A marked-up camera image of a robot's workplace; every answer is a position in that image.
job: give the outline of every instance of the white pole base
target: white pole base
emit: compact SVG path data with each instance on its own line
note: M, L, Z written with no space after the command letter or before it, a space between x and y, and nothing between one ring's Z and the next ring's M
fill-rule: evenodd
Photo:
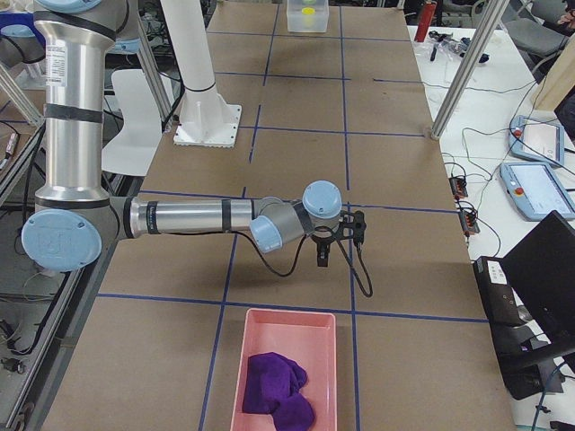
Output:
M209 97L208 100L201 100L203 98L198 98L192 92L186 94L181 107L180 125L173 138L176 145L234 146L242 107L228 105L220 94L214 95L217 95L215 100Z

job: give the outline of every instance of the black band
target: black band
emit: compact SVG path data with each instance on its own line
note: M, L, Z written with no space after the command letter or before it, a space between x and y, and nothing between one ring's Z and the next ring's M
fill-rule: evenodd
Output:
M54 103L44 105L44 117L47 119L73 119L98 124L103 122L103 113L99 110L84 110L74 106L55 105Z
M312 224L312 219L307 214L307 210L301 200L292 202L291 206L296 210L297 218L299 218L299 223L302 224L304 228L304 233L309 235L314 231L314 225Z
M146 207L146 225L147 225L147 232L150 235L159 235L160 231L158 231L158 223L155 218L155 212L158 208L158 201L151 200L147 203Z
M203 90L193 90L193 89L191 89L191 88L189 88L189 87L185 87L185 85L184 85L184 87L186 88L186 90L190 90L191 92L206 92L207 90L211 90L211 89L214 88L215 86L216 86L216 81L214 81L214 83L211 84L208 88L204 88Z
M124 15L124 21L122 21L122 24L119 25L118 29L116 30L116 34L120 34L128 25L128 19L129 19L129 1L126 0L126 14Z
M232 201L222 199L222 232L232 230Z
M116 40L116 31L96 22L88 21L74 15L50 11L37 11L34 13L34 21L61 22L63 24L69 24L74 27L80 27L81 29L87 29L89 31L99 33L108 39Z
M36 198L36 205L45 208L55 209L95 209L108 207L110 205L109 199L104 200L90 200L90 201L70 201L70 200L51 200L44 198Z
M132 200L134 200L134 198L127 198L124 201L124 214L122 216L122 223L124 224L124 233L130 240L134 238L134 233L132 232L132 226L131 223L129 222L132 213Z

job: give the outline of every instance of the metal pole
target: metal pole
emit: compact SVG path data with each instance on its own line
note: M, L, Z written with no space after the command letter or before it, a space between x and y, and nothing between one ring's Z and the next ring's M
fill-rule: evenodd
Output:
M8 74L8 70L0 63L0 88L8 94L16 108L24 116L28 124L38 128L42 124L42 115L34 104L26 97L14 79Z
M137 18L137 34L140 38L140 49L137 52L137 58L140 60L140 65L146 76L152 95L154 96L155 104L158 106L160 111L160 116L162 121L165 121L170 115L172 107L170 106L170 100L165 92L164 84L162 83L162 78L158 73L158 65L155 62L154 53L147 41L146 31L142 25L142 20Z
M485 15L473 35L471 46L465 53L464 60L459 69L457 69L456 78L449 87L449 91L447 92L447 96L443 101L441 108L439 108L438 115L436 116L435 122L431 128L432 139L439 139L443 134L443 131L447 126L447 122L451 119L451 115L453 114L453 111L455 110L456 105L459 102L471 75L473 74L473 70L477 66L479 58L493 34L493 30L495 30L495 27L500 22L501 16L503 15L508 3L509 0L490 0L487 5Z

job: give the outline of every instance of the brown table surface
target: brown table surface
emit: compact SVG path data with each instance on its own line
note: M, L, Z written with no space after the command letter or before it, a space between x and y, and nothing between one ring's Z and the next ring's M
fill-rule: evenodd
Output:
M123 242L44 430L229 429L250 307L336 315L339 430L515 429L402 12L333 7L314 35L285 15L218 3L208 41L243 105L237 142L165 136L141 197L301 198L331 180L366 213L374 297L337 252L316 267L311 242L287 279L231 235ZM288 268L295 247L268 258Z

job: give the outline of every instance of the white pillar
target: white pillar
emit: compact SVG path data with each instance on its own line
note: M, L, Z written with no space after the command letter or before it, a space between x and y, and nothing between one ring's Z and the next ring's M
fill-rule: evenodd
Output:
M242 107L218 94L199 0L161 0L186 87L178 145L234 146Z

